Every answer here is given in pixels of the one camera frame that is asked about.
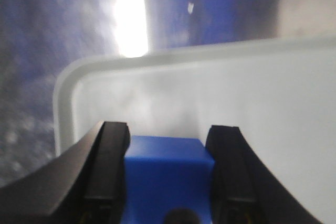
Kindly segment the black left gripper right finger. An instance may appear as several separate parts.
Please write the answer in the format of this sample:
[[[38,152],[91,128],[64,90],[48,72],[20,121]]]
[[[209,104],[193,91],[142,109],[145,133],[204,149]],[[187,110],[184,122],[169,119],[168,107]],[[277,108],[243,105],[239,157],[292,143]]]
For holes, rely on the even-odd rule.
[[[215,161],[213,223],[319,223],[259,159],[238,127],[211,126],[205,147]]]

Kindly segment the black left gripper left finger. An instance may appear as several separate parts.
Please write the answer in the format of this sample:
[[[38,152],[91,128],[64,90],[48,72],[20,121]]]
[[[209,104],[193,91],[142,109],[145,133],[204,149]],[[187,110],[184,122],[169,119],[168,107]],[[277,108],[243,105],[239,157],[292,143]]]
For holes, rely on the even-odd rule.
[[[129,145],[126,123],[97,123],[53,161],[1,188],[1,223],[120,223]]]

